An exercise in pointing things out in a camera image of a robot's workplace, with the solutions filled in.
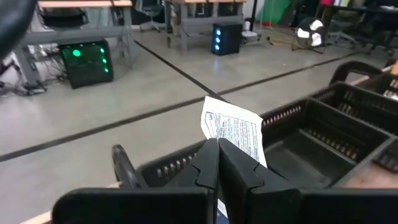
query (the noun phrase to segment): concrete floor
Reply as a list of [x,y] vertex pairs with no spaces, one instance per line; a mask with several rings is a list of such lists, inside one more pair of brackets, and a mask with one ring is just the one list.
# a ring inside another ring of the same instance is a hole
[[[247,46],[240,54],[224,57],[210,54],[208,47],[190,47],[188,55],[181,55],[178,46],[165,47],[163,34],[145,32],[136,39],[213,92],[225,93],[226,100],[259,114],[326,86],[342,62],[360,60],[382,67],[387,60],[381,50],[347,57],[353,51],[333,46],[324,54]],[[0,99],[0,155],[12,157],[0,156],[5,160],[0,162],[0,223],[19,223],[44,213],[69,190],[114,183],[113,144],[121,144],[137,167],[204,139],[200,113],[206,91],[143,49],[131,70],[121,65],[116,70],[112,83],[77,90],[58,84],[42,95]],[[234,90],[259,80],[263,82]],[[115,128],[56,141],[123,119],[128,122]],[[36,149],[43,150],[16,153]]]

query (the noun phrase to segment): computer tower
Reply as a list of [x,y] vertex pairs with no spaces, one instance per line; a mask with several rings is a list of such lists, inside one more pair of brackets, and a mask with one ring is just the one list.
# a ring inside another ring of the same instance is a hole
[[243,25],[235,22],[213,24],[211,52],[220,56],[239,53],[242,29]]
[[73,89],[113,80],[111,52],[106,40],[58,47]]

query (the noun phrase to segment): green led light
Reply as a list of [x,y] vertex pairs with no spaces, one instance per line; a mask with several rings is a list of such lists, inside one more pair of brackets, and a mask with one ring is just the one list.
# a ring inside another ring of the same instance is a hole
[[72,53],[73,53],[73,55],[76,56],[76,57],[80,57],[80,56],[81,56],[81,53],[80,53],[79,50],[73,50]]

